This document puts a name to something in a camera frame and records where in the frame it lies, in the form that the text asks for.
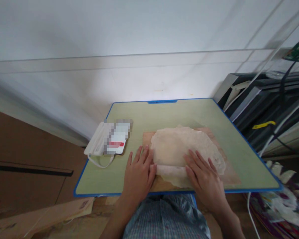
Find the person's left hand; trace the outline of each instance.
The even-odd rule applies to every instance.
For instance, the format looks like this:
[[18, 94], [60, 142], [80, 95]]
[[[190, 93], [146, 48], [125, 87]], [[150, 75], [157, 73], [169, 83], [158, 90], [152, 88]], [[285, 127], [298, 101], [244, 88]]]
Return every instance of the person's left hand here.
[[120, 196], [120, 201], [124, 201], [125, 207], [131, 206], [136, 209], [137, 206], [145, 199], [153, 184], [156, 175], [157, 165], [150, 167], [154, 151], [149, 150], [146, 145], [141, 155], [142, 146], [136, 152], [134, 161], [132, 162], [132, 152], [125, 169], [124, 186]]

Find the table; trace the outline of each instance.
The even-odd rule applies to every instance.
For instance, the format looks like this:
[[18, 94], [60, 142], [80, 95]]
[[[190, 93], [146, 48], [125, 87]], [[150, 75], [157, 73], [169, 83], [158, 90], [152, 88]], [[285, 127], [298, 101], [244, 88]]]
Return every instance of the table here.
[[[228, 185], [226, 193], [278, 191], [280, 181], [267, 168], [261, 158], [230, 122], [212, 98], [182, 99], [169, 101], [136, 101], [113, 103], [106, 121], [133, 120], [133, 128], [126, 143], [125, 153], [115, 156], [105, 169], [98, 168], [87, 160], [74, 189], [77, 197], [120, 195], [123, 189], [124, 172], [129, 152], [133, 155], [142, 144], [143, 132], [174, 128], [178, 125], [190, 128], [209, 127], [238, 174], [241, 184]], [[108, 157], [93, 156], [102, 165]], [[161, 193], [193, 193], [180, 189]]]

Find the blue table edge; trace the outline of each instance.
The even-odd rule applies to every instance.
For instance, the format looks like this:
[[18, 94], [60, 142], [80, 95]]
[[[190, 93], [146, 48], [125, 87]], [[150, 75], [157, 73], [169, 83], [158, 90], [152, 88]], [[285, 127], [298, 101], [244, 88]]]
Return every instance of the blue table edge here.
[[[241, 134], [241, 132], [237, 129], [236, 125], [234, 125], [233, 122], [231, 122], [231, 120], [228, 118], [228, 116], [225, 114], [225, 112], [219, 107], [219, 105], [216, 103], [216, 101], [211, 98], [211, 97], [207, 97], [207, 98], [190, 98], [190, 99], [176, 99], [176, 100], [160, 100], [160, 101], [125, 101], [125, 102], [114, 102], [111, 105], [111, 108], [109, 110], [109, 112], [107, 113], [107, 116], [105, 118], [104, 121], [106, 121], [107, 117], [109, 116], [109, 113], [113, 107], [114, 104], [116, 103], [130, 103], [130, 102], [147, 102], [148, 104], [162, 104], [162, 103], [176, 103], [179, 100], [197, 100], [197, 99], [212, 99], [215, 104], [218, 106], [218, 108], [223, 112], [223, 114], [226, 116], [226, 118], [229, 120], [230, 123], [232, 123], [232, 125], [235, 127], [235, 129], [237, 130], [237, 132], [241, 135], [241, 137], [246, 141], [246, 143], [249, 145], [249, 147], [253, 150], [253, 152], [257, 155], [257, 157], [260, 159], [260, 161], [265, 165], [265, 167], [267, 168], [267, 170], [270, 172], [270, 174], [273, 176], [273, 178], [277, 181], [277, 183], [279, 184], [278, 188], [255, 188], [255, 189], [225, 189], [225, 193], [247, 193], [247, 192], [268, 192], [268, 191], [281, 191], [283, 189], [283, 185], [281, 183], [281, 181], [276, 177], [276, 175], [274, 175], [272, 173], [272, 171], [267, 167], [267, 165], [265, 164], [265, 162], [263, 161], [263, 159], [261, 157], [259, 157], [258, 153], [255, 151], [255, 149], [250, 145], [250, 143], [245, 139], [245, 137]], [[88, 159], [86, 160], [86, 163], [84, 165], [84, 168], [81, 172], [81, 175], [75, 185], [74, 188], [74, 192], [73, 195], [74, 197], [102, 197], [102, 196], [119, 196], [121, 195], [121, 193], [103, 193], [103, 194], [77, 194], [76, 193], [76, 188], [80, 183], [81, 177], [84, 173], [85, 167], [88, 163]], [[161, 191], [161, 192], [149, 192], [149, 195], [159, 195], [159, 194], [194, 194], [195, 191]]]

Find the wooden cutting board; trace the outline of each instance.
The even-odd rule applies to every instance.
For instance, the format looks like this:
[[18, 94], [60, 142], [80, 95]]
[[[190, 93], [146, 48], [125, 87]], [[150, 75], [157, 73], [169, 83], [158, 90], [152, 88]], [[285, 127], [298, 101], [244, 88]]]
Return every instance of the wooden cutting board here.
[[[226, 164], [226, 169], [224, 171], [224, 174], [220, 175], [220, 178], [222, 179], [224, 185], [241, 184], [241, 181], [240, 181], [237, 173], [234, 171], [232, 165], [228, 161], [224, 151], [220, 147], [219, 143], [217, 142], [217, 140], [216, 140], [215, 136], [213, 135], [212, 131], [210, 130], [210, 128], [207, 128], [207, 127], [196, 128], [194, 130], [202, 131], [205, 134], [207, 134], [208, 137], [210, 138], [210, 140], [216, 145], [218, 151], [222, 155], [222, 157], [225, 161], [225, 164]], [[150, 141], [155, 133], [156, 132], [144, 132], [143, 133], [143, 143], [142, 143], [143, 147], [145, 145], [151, 146]], [[172, 185], [170, 182], [163, 180], [163, 178], [161, 176], [157, 175], [155, 178], [155, 181], [153, 183], [153, 186], [151, 188], [151, 191], [152, 192], [161, 192], [161, 191], [173, 191], [173, 190], [179, 190], [179, 189], [180, 189], [179, 187]]]

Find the yellow tag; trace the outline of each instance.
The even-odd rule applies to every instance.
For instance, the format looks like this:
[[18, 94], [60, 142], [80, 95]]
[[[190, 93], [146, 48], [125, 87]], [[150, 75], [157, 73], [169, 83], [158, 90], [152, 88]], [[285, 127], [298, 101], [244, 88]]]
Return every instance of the yellow tag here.
[[255, 125], [252, 129], [264, 128], [264, 127], [267, 127], [269, 124], [276, 125], [276, 122], [274, 122], [274, 121], [268, 121], [268, 122], [263, 123], [263, 124]]

